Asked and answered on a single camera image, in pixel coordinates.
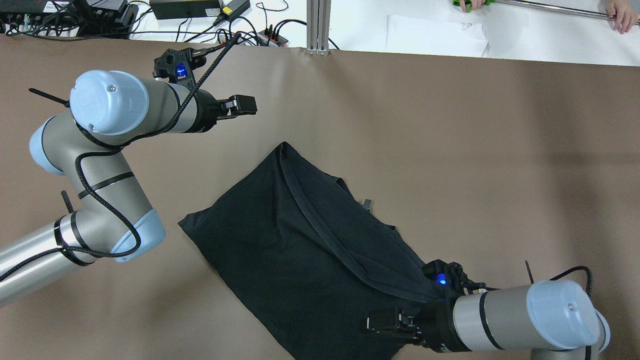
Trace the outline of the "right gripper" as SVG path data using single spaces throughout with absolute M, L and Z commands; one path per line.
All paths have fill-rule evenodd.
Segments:
M 456 301 L 453 299 L 427 303 L 416 317 L 405 314 L 398 307 L 371 310 L 361 320 L 361 332 L 391 336 L 418 335 L 419 346 L 436 353 L 469 353 L 471 349 L 464 344 L 455 326 Z

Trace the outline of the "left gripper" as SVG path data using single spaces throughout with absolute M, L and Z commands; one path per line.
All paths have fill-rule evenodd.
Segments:
M 223 103 L 214 98 L 210 92 L 199 89 L 194 96 L 196 101 L 196 117 L 192 124 L 193 133 L 205 133 L 211 130 L 221 116 L 254 116 L 258 112 L 256 98 L 249 95 L 232 95 Z

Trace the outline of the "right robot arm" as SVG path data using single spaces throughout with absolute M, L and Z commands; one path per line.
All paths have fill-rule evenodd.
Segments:
M 611 341 L 604 315 L 567 279 L 435 301 L 413 316 L 371 311 L 359 328 L 437 353 L 530 350 L 532 360 L 596 360 Z

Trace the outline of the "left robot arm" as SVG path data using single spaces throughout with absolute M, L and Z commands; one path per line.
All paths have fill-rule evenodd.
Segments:
M 2 249 L 2 306 L 98 258 L 123 263 L 162 243 L 162 221 L 122 149 L 160 133 L 208 132 L 218 120 L 258 111 L 253 96 L 189 94 L 184 85 L 125 71 L 90 70 L 77 78 L 70 108 L 38 128 L 29 148 L 39 166 L 70 180 L 83 207 Z

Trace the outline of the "person's bare hand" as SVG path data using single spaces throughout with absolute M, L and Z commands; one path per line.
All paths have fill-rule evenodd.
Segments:
M 628 34 L 639 21 L 638 12 L 630 0 L 604 0 L 606 14 L 613 19 L 613 30 Z

